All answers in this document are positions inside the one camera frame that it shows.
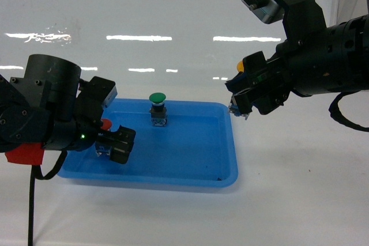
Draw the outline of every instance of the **red bracket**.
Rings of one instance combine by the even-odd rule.
[[[23,143],[12,151],[6,152],[8,162],[14,164],[41,165],[45,150],[42,143]]]

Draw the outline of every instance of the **green push button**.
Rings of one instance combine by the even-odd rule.
[[[156,93],[153,93],[152,95],[150,95],[149,100],[154,104],[160,104],[160,103],[164,102],[165,98],[167,98],[167,97],[165,96],[164,93],[156,92]]]

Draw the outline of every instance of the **black robotic arm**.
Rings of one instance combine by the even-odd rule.
[[[262,52],[243,59],[244,69],[226,83],[232,113],[248,117],[255,106],[268,114],[290,92],[307,97],[369,89],[368,15],[327,28],[315,0],[242,1],[264,23],[283,19],[287,40],[270,59]]]

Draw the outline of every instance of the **cylindrical joint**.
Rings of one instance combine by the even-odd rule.
[[[81,68],[67,60],[41,54],[29,56],[24,78],[51,82],[48,102],[55,107],[55,117],[61,121],[70,121],[81,76]]]

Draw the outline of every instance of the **plastic tray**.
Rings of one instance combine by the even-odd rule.
[[[238,176],[231,120],[218,103],[166,101],[168,123],[152,126],[151,102],[115,99],[104,111],[115,131],[136,130],[133,150],[124,165],[98,157],[95,146],[71,151],[60,177],[226,187]]]

